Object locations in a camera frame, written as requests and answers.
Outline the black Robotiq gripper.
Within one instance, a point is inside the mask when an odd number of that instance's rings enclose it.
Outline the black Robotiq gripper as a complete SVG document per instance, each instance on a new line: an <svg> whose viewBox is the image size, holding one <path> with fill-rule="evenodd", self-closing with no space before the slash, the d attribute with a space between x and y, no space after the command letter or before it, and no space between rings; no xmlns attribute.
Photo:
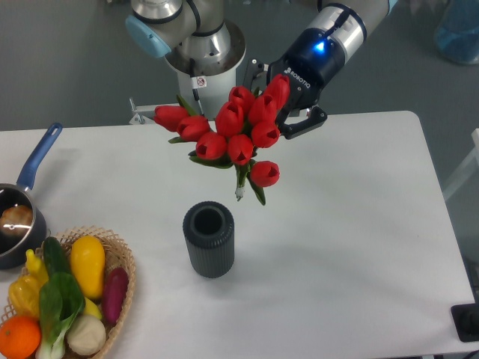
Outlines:
<svg viewBox="0 0 479 359"><path fill-rule="evenodd" d="M298 123L286 123L290 112L284 109L275 119L280 133L287 140L321 127L328 119L327 113L316 104L321 91L344 66L344 50L336 40L324 34L325 31L318 28L304 30L289 49L270 65L257 58L248 60L242 82L248 90L263 91L267 82L278 74L290 77L292 90L302 89L294 109L305 115L305 119Z"/></svg>

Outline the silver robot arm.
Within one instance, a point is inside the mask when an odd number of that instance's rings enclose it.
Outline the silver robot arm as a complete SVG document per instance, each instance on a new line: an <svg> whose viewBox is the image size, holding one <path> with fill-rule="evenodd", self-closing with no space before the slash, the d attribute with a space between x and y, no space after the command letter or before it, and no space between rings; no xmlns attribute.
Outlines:
<svg viewBox="0 0 479 359"><path fill-rule="evenodd" d="M271 64L248 61L243 85L274 76L290 80L290 98L277 116L281 134L295 138L323 125L318 106L324 87L336 76L395 1L319 1L318 14L285 53ZM245 57L241 30L224 17L223 1L132 1L128 34L154 58L165 58L177 73L180 95L212 120L237 83L236 69Z"/></svg>

